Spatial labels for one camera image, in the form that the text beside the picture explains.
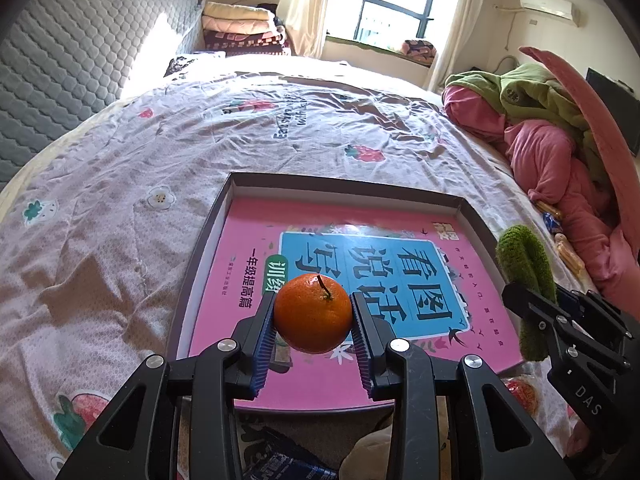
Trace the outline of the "red surprise egg toy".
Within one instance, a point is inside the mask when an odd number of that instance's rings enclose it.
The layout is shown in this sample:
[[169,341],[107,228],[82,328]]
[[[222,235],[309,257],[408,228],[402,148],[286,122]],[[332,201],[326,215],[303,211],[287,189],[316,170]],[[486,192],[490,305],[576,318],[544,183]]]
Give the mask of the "red surprise egg toy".
[[530,375],[518,375],[503,378],[502,382],[527,414],[535,417],[540,403],[540,394],[535,378]]

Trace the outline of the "orange mandarin with stem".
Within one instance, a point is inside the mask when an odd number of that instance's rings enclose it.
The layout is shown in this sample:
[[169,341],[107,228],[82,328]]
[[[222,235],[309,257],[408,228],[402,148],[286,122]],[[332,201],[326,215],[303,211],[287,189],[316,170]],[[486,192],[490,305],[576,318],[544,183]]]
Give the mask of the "orange mandarin with stem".
[[277,292],[273,323],[293,349],[308,354],[329,352],[352,328],[352,304],[333,278],[307,273],[288,281]]

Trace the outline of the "blue snack packet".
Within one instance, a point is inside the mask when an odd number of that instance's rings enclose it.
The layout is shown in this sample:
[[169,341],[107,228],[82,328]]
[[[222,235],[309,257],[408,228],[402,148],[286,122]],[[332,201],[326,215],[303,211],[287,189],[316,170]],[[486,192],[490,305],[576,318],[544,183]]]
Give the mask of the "blue snack packet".
[[243,479],[331,480],[338,473],[317,456],[267,426],[242,425],[239,430]]

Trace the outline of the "yellow snack packet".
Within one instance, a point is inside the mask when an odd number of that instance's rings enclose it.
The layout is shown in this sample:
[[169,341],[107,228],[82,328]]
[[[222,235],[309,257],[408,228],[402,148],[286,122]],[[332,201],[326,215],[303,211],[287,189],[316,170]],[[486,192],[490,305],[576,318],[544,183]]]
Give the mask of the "yellow snack packet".
[[573,246],[568,241],[567,237],[563,233],[556,233],[553,235],[556,252],[563,261],[563,263],[570,269],[576,278],[582,278],[582,274],[585,273],[585,263],[574,251]]

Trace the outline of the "blue candy wrapper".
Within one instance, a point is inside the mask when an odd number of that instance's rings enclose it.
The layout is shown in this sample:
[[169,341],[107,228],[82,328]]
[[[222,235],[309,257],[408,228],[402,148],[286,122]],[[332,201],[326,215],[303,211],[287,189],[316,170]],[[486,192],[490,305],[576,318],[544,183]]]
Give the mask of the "blue candy wrapper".
[[551,212],[545,211],[542,214],[542,220],[544,220],[544,225],[551,235],[563,233],[561,222]]

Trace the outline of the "pink and blue book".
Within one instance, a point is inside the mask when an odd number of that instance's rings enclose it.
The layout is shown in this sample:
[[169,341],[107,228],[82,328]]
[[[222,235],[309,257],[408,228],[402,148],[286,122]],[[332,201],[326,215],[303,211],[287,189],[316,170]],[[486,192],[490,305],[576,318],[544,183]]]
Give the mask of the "pink and blue book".
[[265,292],[313,273],[359,292],[374,316],[431,356],[474,353],[497,372],[521,362],[501,275],[460,210],[235,197],[212,241],[190,354],[229,337]]

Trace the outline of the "orange snack packet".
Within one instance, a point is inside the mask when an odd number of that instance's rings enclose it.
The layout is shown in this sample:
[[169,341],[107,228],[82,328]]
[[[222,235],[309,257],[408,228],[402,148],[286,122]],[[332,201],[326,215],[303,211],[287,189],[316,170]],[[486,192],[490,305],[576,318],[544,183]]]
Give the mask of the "orange snack packet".
[[552,217],[555,218],[556,221],[559,221],[559,222],[562,221],[562,219],[563,219],[562,212],[559,211],[558,208],[555,208],[555,206],[551,206],[551,205],[543,202],[542,200],[536,200],[534,205],[543,214],[551,214]]

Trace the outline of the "pink duvet pile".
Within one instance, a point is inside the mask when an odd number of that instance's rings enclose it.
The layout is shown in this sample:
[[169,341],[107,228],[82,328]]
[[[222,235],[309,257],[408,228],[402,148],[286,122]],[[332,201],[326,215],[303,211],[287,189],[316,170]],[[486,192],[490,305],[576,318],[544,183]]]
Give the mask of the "pink duvet pile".
[[452,122],[503,154],[531,202],[559,209],[564,235],[597,289],[620,310],[637,316],[638,254],[612,219],[613,195],[596,188],[568,133],[544,119],[510,122],[478,93],[456,84],[442,99]]

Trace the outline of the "pink pillow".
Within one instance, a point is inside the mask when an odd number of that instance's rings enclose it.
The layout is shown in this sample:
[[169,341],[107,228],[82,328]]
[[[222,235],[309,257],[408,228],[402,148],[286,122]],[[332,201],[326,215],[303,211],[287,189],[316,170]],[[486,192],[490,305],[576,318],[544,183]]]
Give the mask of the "pink pillow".
[[610,177],[620,211],[620,226],[634,258],[639,259],[639,177],[627,143],[604,102],[585,78],[564,58],[535,47],[519,47],[521,53],[541,63],[575,101],[588,122],[604,168]]

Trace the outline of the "dark cardboard box tray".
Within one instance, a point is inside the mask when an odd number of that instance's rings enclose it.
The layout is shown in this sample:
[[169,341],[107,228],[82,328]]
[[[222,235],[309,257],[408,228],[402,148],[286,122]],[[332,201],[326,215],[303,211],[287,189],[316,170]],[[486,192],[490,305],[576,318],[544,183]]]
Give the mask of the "dark cardboard box tray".
[[[448,194],[368,182],[287,174],[232,174],[210,208],[186,268],[177,316],[171,327],[168,361],[192,358],[190,340],[208,277],[204,258],[213,255],[212,232],[224,221],[235,197],[354,205],[402,211],[460,210],[477,237],[487,245],[497,266],[495,237],[480,215],[463,198]],[[277,335],[271,350],[265,385],[254,400],[237,400],[244,410],[276,413],[331,413],[377,408],[383,401],[369,398],[363,388],[354,344],[344,340],[333,350],[308,354],[291,348]]]

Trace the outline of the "pink strawberry bed sheet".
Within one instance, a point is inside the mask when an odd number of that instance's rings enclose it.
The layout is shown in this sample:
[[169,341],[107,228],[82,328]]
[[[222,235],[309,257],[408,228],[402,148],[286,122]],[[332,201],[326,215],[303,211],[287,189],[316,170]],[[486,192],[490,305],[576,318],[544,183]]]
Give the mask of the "pink strawberry bed sheet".
[[1,430],[32,477],[54,478],[92,415],[166,349],[198,234],[241,171],[446,193],[494,234],[544,235],[504,159],[395,78],[247,56],[112,104],[1,197]]

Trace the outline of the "green blanket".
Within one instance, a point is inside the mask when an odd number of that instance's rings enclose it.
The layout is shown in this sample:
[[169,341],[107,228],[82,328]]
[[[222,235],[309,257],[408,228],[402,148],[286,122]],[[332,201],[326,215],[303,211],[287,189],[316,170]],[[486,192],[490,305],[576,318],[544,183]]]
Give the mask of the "green blanket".
[[543,119],[563,129],[576,142],[579,158],[593,182],[611,185],[587,119],[562,84],[543,65],[525,63],[499,75],[470,70],[450,75],[445,89],[471,90],[511,124]]

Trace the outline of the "white air conditioner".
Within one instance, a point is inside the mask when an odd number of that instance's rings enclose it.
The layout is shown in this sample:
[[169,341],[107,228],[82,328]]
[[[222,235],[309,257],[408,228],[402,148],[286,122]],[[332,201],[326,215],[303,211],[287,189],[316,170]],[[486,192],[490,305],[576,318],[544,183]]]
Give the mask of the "white air conditioner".
[[562,18],[579,25],[579,10],[568,0],[520,0],[522,9]]

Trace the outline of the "folded cloth on windowsill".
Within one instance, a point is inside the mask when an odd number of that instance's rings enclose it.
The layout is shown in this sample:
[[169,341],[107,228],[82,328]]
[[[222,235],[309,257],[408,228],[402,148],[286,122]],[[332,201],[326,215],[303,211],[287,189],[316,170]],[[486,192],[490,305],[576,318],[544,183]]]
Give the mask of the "folded cloth on windowsill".
[[434,44],[423,39],[406,40],[401,48],[400,53],[412,62],[419,63],[426,67],[431,67],[437,53]]

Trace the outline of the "right cream curtain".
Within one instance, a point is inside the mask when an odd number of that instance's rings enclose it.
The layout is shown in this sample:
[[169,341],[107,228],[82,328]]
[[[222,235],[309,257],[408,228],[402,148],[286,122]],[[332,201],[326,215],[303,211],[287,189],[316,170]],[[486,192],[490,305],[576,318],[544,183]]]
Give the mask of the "right cream curtain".
[[445,28],[444,43],[436,48],[435,62],[426,83],[427,90],[439,91],[454,72],[454,66],[468,43],[484,0],[448,0],[452,12]]

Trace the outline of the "cream curtain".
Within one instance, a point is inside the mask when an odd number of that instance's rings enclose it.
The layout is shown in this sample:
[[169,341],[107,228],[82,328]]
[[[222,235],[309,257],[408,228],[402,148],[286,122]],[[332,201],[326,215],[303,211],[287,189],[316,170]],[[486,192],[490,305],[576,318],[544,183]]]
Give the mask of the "cream curtain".
[[280,0],[278,17],[297,56],[321,58],[326,43],[326,11],[330,0]]
[[468,43],[484,0],[448,0],[452,12],[445,28],[444,43],[436,48],[435,62],[426,83],[427,90],[439,91],[454,72],[454,66]]

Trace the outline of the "left cream curtain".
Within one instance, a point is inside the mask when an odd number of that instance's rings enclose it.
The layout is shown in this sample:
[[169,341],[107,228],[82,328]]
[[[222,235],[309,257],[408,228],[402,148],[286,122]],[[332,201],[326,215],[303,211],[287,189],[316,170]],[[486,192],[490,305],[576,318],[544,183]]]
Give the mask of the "left cream curtain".
[[278,17],[297,56],[321,58],[326,43],[326,11],[330,0],[280,0]]

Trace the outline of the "stack of folded blankets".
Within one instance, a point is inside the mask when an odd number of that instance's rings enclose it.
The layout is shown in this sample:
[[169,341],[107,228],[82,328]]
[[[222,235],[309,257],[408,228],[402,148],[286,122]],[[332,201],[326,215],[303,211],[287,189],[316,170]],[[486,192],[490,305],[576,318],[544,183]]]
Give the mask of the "stack of folded blankets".
[[204,49],[225,56],[291,55],[288,33],[270,9],[209,1],[202,14]]

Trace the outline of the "grey quilted headboard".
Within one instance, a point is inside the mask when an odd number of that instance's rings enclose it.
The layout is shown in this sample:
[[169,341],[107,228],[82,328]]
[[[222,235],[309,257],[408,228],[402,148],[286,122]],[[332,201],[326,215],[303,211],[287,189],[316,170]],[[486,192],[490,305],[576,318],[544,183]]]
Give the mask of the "grey quilted headboard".
[[1,182],[202,38],[205,0],[30,0],[1,43]]

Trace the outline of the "black wall television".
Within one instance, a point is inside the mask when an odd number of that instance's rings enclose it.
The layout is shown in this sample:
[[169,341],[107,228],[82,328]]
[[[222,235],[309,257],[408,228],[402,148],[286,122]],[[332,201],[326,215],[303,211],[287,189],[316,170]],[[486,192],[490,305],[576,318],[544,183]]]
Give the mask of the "black wall television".
[[629,151],[639,154],[640,102],[632,89],[621,81],[614,81],[589,67],[586,81],[600,96],[622,133]]

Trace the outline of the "window with dark frame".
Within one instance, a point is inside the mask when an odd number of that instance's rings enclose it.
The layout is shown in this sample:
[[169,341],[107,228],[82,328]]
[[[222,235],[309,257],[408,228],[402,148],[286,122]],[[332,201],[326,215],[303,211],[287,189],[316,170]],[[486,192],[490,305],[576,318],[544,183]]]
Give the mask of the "window with dark frame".
[[434,0],[330,0],[326,32],[332,38],[397,50],[421,39],[434,21]]

